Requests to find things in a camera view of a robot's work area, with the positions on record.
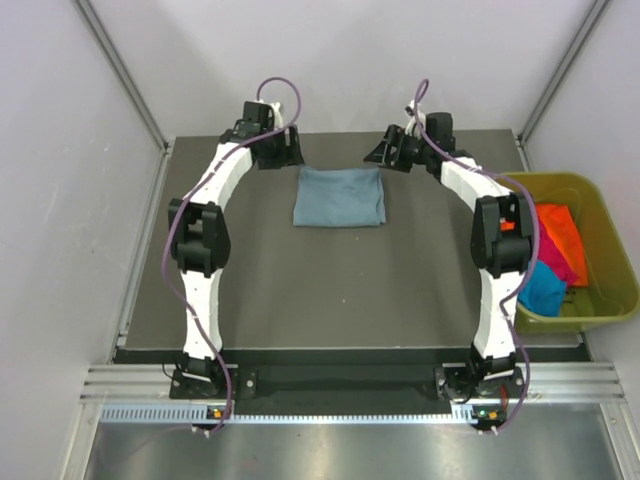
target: pink cloth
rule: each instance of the pink cloth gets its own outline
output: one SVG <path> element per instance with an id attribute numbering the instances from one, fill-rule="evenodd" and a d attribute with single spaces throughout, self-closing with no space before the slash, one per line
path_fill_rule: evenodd
<path id="1" fill-rule="evenodd" d="M 578 280 L 578 275 L 571 270 L 571 267 L 560 253 L 556 244 L 553 243 L 551 237 L 547 233 L 547 229 L 542 222 L 540 225 L 540 250 L 538 251 L 538 260 L 544 262 L 556 276 L 567 283 L 567 287 L 572 286 Z"/>

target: orange cloth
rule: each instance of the orange cloth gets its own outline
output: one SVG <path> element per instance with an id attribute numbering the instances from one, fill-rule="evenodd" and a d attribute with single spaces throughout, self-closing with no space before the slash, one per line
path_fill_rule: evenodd
<path id="1" fill-rule="evenodd" d="M 582 239 L 573 218 L 571 218 L 569 207 L 541 203 L 536 205 L 536 211 L 538 212 L 538 219 L 547 229 L 549 238 L 553 240 L 562 256 L 567 260 L 571 270 L 578 275 L 578 280 L 573 286 L 586 287 L 589 285 Z"/>

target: metal floor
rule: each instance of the metal floor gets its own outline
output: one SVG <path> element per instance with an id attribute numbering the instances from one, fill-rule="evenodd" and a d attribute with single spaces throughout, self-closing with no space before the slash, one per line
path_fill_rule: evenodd
<path id="1" fill-rule="evenodd" d="M 509 130 L 460 131 L 458 148 L 485 168 L 521 171 Z M 307 164 L 362 166 L 380 133 L 305 134 Z M 166 206 L 200 178 L 215 137 L 178 138 L 149 245 L 127 349 L 181 349 L 184 308 L 168 293 L 160 259 Z M 227 348 L 467 346 L 477 329 L 480 277 L 469 255 L 471 211 L 423 168 L 383 171 L 388 223 L 378 228 L 292 226 L 298 169 L 252 170 L 225 219 L 232 253 L 220 287 Z M 182 286 L 178 270 L 170 269 Z M 575 335 L 529 345 L 577 344 Z"/>
<path id="2" fill-rule="evenodd" d="M 101 424 L 87 480 L 622 479 L 598 405 L 525 407 L 505 434 L 467 425 L 229 425 L 136 446 L 162 425 Z"/>

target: pile of cloth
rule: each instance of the pile of cloth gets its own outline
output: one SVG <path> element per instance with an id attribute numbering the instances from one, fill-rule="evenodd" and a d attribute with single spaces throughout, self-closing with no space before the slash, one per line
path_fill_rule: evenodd
<path id="1" fill-rule="evenodd" d="M 568 287 L 589 284 L 582 239 L 566 205 L 538 204 L 540 249 L 518 301 L 533 313 L 557 317 Z"/>

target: green plastic container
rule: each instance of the green plastic container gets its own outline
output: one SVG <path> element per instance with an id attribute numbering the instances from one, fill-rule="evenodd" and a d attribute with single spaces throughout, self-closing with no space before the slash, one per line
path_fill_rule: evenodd
<path id="1" fill-rule="evenodd" d="M 559 317 L 536 315 L 518 303 L 516 330 L 581 332 L 631 318 L 640 306 L 638 282 L 597 187 L 568 172 L 507 175 L 524 185 L 536 203 L 569 207 L 582 237 L 589 274 L 588 287 L 568 289 Z"/>

